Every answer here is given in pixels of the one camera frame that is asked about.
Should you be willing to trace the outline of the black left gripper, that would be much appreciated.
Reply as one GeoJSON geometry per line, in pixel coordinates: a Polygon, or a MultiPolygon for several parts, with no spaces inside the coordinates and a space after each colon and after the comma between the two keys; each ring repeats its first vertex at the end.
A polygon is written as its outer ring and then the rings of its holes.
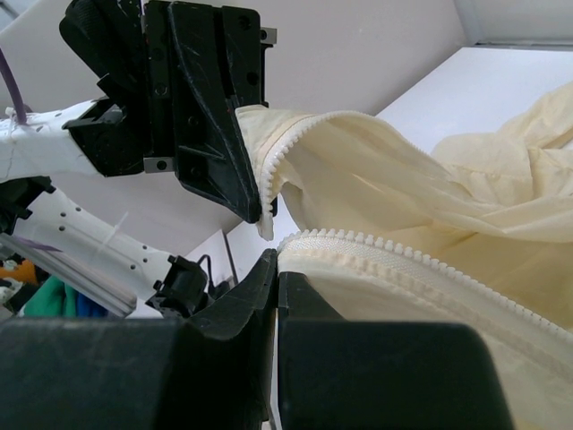
{"type": "Polygon", "coordinates": [[[270,47],[251,9],[185,1],[73,1],[59,25],[103,92],[68,130],[102,176],[169,159],[182,187],[247,223],[261,198],[235,114],[259,105],[270,47]]]}

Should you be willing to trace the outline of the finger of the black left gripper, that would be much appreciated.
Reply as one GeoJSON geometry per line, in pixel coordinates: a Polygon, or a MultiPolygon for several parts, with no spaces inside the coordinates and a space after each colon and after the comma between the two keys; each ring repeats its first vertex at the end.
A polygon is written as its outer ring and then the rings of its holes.
{"type": "Polygon", "coordinates": [[[278,211],[278,194],[273,190],[264,190],[261,195],[261,224],[271,226],[278,211]]]}

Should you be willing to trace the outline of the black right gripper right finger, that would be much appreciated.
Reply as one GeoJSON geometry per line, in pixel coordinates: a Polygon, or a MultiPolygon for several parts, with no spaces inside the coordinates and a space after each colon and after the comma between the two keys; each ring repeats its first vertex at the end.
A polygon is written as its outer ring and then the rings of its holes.
{"type": "Polygon", "coordinates": [[[490,352],[452,322],[350,322],[300,273],[278,278],[285,429],[510,429],[490,352]]]}

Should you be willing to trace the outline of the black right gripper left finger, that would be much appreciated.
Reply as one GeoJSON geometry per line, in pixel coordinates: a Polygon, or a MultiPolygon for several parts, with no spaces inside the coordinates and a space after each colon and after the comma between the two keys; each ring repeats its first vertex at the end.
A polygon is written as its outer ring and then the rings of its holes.
{"type": "Polygon", "coordinates": [[[258,429],[270,414],[277,254],[189,319],[12,318],[4,429],[258,429]]]}

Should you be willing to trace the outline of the cream yellow jacket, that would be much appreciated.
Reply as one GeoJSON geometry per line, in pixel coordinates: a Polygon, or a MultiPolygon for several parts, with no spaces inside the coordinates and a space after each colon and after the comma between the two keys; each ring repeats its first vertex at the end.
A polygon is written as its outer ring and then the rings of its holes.
{"type": "Polygon", "coordinates": [[[255,178],[298,226],[281,272],[354,321],[465,323],[513,424],[572,426],[572,88],[425,153],[341,111],[238,113],[255,178]]]}

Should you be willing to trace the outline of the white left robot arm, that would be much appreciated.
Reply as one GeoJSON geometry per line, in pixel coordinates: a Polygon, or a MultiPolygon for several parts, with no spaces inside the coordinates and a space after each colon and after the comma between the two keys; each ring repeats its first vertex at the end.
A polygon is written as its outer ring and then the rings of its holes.
{"type": "Polygon", "coordinates": [[[103,92],[30,113],[14,82],[1,123],[1,242],[126,316],[143,303],[189,317],[223,296],[210,258],[191,262],[124,234],[53,176],[171,172],[183,189],[254,224],[276,212],[256,183],[238,113],[262,107],[276,33],[253,9],[181,1],[73,1],[59,32],[103,92]]]}

